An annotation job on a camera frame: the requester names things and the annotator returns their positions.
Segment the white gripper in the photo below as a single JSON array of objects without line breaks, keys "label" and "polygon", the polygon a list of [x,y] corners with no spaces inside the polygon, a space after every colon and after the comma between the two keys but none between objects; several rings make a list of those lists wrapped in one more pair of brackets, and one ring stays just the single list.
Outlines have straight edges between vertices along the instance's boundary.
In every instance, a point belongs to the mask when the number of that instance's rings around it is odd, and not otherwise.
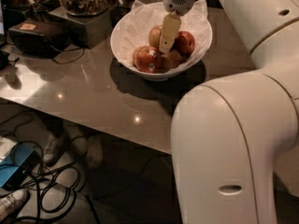
[{"label": "white gripper", "polygon": [[164,8],[169,14],[164,16],[160,37],[159,51],[167,53],[172,48],[177,37],[181,19],[187,14],[196,0],[163,0]]}]

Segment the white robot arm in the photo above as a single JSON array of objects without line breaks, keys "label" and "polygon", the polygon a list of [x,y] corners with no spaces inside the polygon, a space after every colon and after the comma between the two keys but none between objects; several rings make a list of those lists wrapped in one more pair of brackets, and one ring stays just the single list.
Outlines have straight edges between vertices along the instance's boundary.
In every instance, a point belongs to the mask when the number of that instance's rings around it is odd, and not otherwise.
[{"label": "white robot arm", "polygon": [[298,143],[298,0],[219,0],[255,68],[185,94],[171,125],[184,224],[278,224],[276,159]]}]

